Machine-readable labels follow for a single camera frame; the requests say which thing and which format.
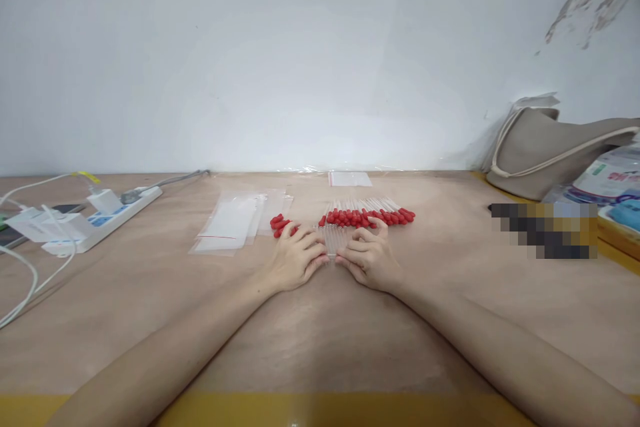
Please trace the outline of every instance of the handbag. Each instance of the handbag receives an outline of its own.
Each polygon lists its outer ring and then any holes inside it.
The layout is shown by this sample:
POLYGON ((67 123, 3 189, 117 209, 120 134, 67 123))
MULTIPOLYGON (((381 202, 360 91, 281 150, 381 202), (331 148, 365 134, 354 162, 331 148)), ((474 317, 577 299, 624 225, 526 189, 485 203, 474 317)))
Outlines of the handbag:
POLYGON ((541 200, 558 183, 571 183, 601 154, 631 143, 640 119, 577 125, 557 121, 553 108, 515 110, 498 133, 487 181, 513 195, 541 200))

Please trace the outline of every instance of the table surface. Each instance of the table surface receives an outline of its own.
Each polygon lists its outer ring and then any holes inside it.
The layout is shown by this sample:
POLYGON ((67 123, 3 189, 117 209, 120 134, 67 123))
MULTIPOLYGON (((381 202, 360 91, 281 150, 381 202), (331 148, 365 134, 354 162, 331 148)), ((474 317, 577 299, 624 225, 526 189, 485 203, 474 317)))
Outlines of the table surface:
MULTIPOLYGON (((161 175, 104 175, 120 192, 161 175)), ((205 296, 264 262, 275 239, 233 257, 187 252, 224 189, 286 188, 290 218, 317 221, 332 199, 389 196, 416 214, 390 229, 402 264, 521 324, 622 391, 640 394, 640 277, 600 258, 537 260, 498 232, 487 205, 507 201, 468 172, 371 173, 373 187, 330 187, 326 174, 219 174, 163 195, 78 254, 0 332, 0 424, 42 425, 80 385, 205 296)), ((33 181, 0 179, 0 191, 33 181)), ((20 192, 39 205, 86 197, 66 178, 20 192)), ((61 260, 17 248, 42 278, 61 260)), ((0 256, 0 312, 24 297, 30 273, 0 256)), ((330 264, 263 305, 230 339, 161 425, 529 425, 422 319, 330 264)))

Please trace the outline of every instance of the power strip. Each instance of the power strip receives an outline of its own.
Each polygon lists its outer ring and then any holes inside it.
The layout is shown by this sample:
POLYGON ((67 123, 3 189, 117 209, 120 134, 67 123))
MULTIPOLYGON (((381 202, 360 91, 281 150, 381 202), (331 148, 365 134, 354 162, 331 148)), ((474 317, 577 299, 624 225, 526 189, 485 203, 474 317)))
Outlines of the power strip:
MULTIPOLYGON (((123 205, 113 215, 107 216, 96 212, 91 217, 88 217, 87 220, 95 227, 95 231, 86 239, 75 241, 77 248, 76 253, 82 254, 99 242, 102 242, 111 232, 132 218, 160 195, 162 195, 160 187, 154 187, 142 192, 140 194, 140 200, 130 203, 129 205, 123 205)), ((42 248, 55 256, 68 257, 71 255, 70 243, 71 240, 52 240, 44 244, 42 248)))

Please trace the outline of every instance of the pixelated area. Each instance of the pixelated area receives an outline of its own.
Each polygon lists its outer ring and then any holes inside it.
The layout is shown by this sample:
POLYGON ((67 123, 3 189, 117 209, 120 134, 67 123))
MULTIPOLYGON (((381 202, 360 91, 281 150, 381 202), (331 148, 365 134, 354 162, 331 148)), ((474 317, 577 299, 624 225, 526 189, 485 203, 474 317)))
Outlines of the pixelated area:
POLYGON ((514 244, 538 259, 597 258, 597 205, 593 203, 492 203, 491 217, 514 244))

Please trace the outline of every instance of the white wall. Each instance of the white wall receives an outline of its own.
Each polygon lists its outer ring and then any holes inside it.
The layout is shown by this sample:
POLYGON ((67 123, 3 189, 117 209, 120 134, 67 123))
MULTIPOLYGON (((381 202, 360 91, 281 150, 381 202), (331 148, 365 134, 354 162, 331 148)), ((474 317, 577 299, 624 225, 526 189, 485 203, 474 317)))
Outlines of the white wall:
POLYGON ((559 120, 566 122, 640 117, 640 0, 569 0, 567 6, 556 28, 514 68, 504 96, 557 91, 559 120))
POLYGON ((579 102, 530 66, 565 1, 0 0, 0 174, 466 168, 508 101, 579 102))

